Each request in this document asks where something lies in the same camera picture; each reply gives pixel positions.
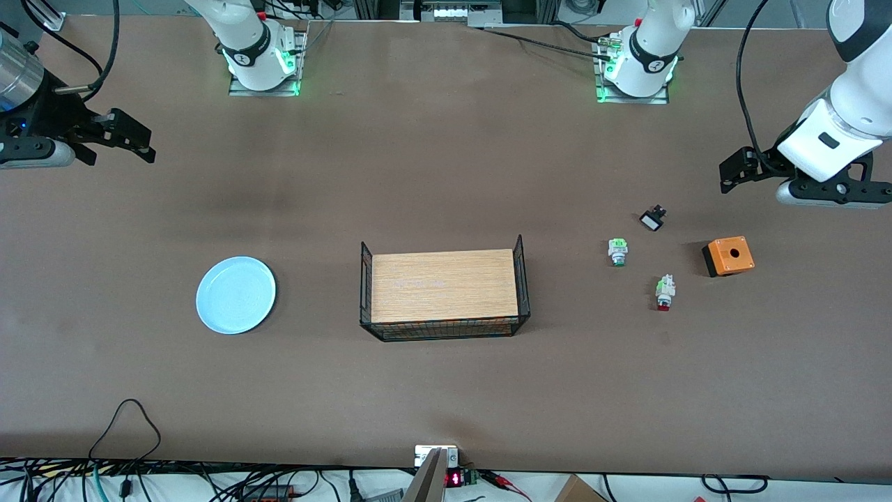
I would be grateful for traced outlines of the light blue round plate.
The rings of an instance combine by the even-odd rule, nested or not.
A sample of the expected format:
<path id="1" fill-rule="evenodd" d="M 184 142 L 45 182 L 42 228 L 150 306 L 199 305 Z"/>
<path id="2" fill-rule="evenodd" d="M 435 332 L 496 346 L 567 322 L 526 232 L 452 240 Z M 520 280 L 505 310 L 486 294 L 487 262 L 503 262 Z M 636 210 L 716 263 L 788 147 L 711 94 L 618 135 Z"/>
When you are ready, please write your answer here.
<path id="1" fill-rule="evenodd" d="M 210 268 L 195 295 L 198 318 L 221 335 L 254 330 L 277 302 L 277 280 L 264 261 L 247 255 L 230 257 Z"/>

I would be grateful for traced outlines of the light wooden board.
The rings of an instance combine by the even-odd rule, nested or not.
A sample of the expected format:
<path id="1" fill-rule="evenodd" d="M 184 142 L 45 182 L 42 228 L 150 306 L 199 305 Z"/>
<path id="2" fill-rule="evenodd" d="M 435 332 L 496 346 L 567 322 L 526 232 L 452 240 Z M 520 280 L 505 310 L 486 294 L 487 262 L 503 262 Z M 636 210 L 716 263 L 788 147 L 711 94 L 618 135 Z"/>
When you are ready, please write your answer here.
<path id="1" fill-rule="evenodd" d="M 511 249 L 377 254 L 371 264 L 372 322 L 519 314 Z"/>

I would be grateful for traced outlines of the brown cardboard piece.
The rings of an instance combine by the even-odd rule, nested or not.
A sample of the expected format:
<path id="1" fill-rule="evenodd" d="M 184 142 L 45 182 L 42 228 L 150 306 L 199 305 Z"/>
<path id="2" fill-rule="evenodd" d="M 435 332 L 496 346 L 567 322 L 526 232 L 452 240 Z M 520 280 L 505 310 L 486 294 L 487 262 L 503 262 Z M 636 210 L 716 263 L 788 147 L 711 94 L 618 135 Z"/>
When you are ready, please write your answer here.
<path id="1" fill-rule="evenodd" d="M 576 474 L 570 474 L 555 496 L 554 502 L 610 502 L 585 480 Z"/>

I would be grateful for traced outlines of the black and orange power strip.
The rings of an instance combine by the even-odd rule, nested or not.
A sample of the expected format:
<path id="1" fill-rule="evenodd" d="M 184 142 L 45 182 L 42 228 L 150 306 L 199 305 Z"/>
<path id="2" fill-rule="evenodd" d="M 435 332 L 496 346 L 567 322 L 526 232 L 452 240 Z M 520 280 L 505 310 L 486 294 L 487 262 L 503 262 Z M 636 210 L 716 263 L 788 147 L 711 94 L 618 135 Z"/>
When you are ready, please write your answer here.
<path id="1" fill-rule="evenodd" d="M 237 502 L 292 502 L 298 498 L 288 484 L 249 484 L 242 488 Z"/>

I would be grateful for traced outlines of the red clip lead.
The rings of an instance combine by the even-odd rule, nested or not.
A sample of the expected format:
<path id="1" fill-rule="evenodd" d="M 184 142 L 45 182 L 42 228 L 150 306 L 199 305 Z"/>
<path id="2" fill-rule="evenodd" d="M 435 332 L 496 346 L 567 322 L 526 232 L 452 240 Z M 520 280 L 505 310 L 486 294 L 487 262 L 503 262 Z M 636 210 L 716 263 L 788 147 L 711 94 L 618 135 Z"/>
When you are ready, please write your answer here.
<path id="1" fill-rule="evenodd" d="M 517 488 L 517 486 L 510 482 L 507 478 L 499 476 L 499 474 L 494 473 L 494 471 L 479 469 L 477 470 L 477 473 L 478 476 L 482 480 L 484 480 L 484 482 L 491 484 L 491 486 L 493 486 L 494 488 L 504 490 L 504 492 L 511 492 L 513 494 L 522 496 L 523 499 L 526 500 L 526 502 L 533 502 L 532 499 L 525 492 L 523 492 L 522 489 Z"/>

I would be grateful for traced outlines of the orange button enclosure box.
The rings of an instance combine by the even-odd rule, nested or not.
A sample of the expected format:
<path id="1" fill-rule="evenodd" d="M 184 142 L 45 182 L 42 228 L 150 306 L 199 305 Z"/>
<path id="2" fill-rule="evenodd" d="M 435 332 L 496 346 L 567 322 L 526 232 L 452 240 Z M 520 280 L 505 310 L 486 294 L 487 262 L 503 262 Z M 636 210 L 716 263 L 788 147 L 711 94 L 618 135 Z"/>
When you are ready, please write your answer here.
<path id="1" fill-rule="evenodd" d="M 710 277 L 727 277 L 755 268 L 755 261 L 745 237 L 714 239 L 702 248 Z"/>

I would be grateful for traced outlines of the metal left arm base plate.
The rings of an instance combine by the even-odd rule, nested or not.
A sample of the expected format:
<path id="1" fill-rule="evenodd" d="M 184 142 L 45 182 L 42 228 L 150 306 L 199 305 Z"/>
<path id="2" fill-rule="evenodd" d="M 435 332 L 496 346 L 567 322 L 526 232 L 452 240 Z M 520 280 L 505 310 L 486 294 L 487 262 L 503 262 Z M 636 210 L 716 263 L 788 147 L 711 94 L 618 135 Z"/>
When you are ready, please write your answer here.
<path id="1" fill-rule="evenodd" d="M 599 102 L 663 105 L 678 55 L 645 55 L 638 60 L 633 51 L 634 26 L 600 38 L 592 45 L 596 95 Z"/>

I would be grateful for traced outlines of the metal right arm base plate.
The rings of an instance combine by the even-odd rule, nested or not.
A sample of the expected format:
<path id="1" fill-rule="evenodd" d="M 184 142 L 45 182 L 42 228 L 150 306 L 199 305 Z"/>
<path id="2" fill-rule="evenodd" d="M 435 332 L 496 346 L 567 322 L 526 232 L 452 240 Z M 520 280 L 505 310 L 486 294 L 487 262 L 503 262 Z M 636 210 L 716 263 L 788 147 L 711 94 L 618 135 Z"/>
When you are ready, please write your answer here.
<path id="1" fill-rule="evenodd" d="M 302 88 L 305 50 L 308 37 L 292 26 L 280 26 L 267 49 L 253 66 L 239 66 L 227 55 L 232 96 L 298 96 Z"/>

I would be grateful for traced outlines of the silver metal bracket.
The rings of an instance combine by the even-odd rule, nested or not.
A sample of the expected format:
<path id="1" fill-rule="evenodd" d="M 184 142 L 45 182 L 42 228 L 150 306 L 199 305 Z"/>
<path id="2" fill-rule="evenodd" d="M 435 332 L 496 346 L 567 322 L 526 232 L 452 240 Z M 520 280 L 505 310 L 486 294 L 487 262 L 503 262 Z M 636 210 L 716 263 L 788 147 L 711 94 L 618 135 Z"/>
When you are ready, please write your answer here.
<path id="1" fill-rule="evenodd" d="M 427 455 L 429 455 L 433 449 L 445 449 L 448 468 L 459 468 L 460 455 L 459 448 L 456 447 L 456 445 L 415 445 L 413 466 L 415 468 L 420 468 L 424 461 L 426 461 Z"/>

